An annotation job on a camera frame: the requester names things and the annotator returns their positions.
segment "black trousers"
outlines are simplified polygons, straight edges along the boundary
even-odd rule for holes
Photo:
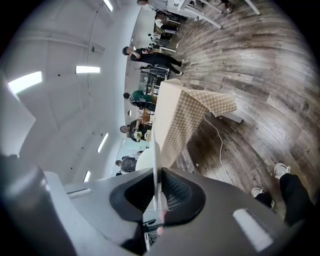
[[[177,28],[174,26],[170,26],[170,25],[162,25],[161,26],[162,30],[173,30],[173,31],[177,31]]]
[[[315,206],[297,175],[290,173],[283,175],[280,178],[280,191],[286,206],[284,221],[289,226],[306,219],[313,211]],[[258,194],[255,199],[271,208],[272,198],[269,193]]]
[[[174,66],[172,66],[172,64],[177,65],[179,67],[181,67],[181,65],[182,65],[181,61],[177,61],[175,58],[172,58],[171,56],[163,54],[163,53],[157,54],[155,64],[165,65],[168,69],[170,69],[172,72],[174,72],[176,74],[179,74],[180,71],[176,70],[174,68]]]

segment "sneaker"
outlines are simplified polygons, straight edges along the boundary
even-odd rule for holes
[[[226,11],[228,14],[232,13],[232,11],[234,10],[234,4],[231,2],[228,2],[225,5]]]
[[[185,59],[182,59],[182,60],[181,60],[181,66],[180,66],[180,68],[184,65],[185,62],[186,62]]]
[[[256,198],[257,195],[262,193],[263,193],[263,188],[255,186],[253,189],[251,189],[251,195],[253,196],[253,198]]]
[[[280,178],[285,175],[285,174],[289,174],[290,173],[290,169],[291,167],[290,166],[286,166],[285,164],[281,163],[281,162],[278,162],[273,170],[274,170],[274,174],[275,174],[275,177],[280,180]]]
[[[251,189],[251,195],[253,196],[253,198],[256,198],[257,195],[262,194],[263,193],[263,188],[257,187],[255,186],[253,189]],[[275,201],[271,201],[271,210],[275,207]]]

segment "floor plank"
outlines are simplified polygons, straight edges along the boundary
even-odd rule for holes
[[[259,16],[245,1],[234,2],[231,14],[212,2],[222,14],[208,6],[202,11],[222,29],[189,19],[170,42],[172,49],[178,43],[173,56],[186,59],[178,78],[190,89],[232,95],[241,124],[206,115],[223,140],[221,161],[238,188],[269,191],[283,218],[276,163],[290,165],[311,197],[320,183],[319,68],[295,25],[270,1],[254,1]],[[220,146],[216,131],[203,120],[176,165],[230,183]]]

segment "beige tablecloth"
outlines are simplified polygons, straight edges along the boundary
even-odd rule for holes
[[[206,111],[216,117],[237,109],[230,95],[183,87],[179,79],[161,82],[155,108],[155,140],[163,167],[170,167],[187,145]]]

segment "ceiling light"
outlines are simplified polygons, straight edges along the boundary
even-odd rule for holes
[[[42,73],[41,71],[38,71],[19,77],[8,84],[13,93],[17,94],[18,92],[21,92],[22,90],[30,86],[34,86],[40,82],[42,82]]]
[[[90,174],[91,172],[87,170],[83,182],[87,182],[89,180]]]
[[[100,144],[100,146],[99,146],[98,149],[97,149],[98,153],[100,153],[100,151],[101,151],[102,147],[104,146],[107,138],[108,138],[108,133],[106,133],[106,134],[104,135],[104,137],[103,137],[103,139],[102,139],[102,141],[101,141],[101,144]]]
[[[97,66],[75,66],[76,74],[100,73],[100,67]]]
[[[110,12],[114,9],[108,0],[103,0]]]

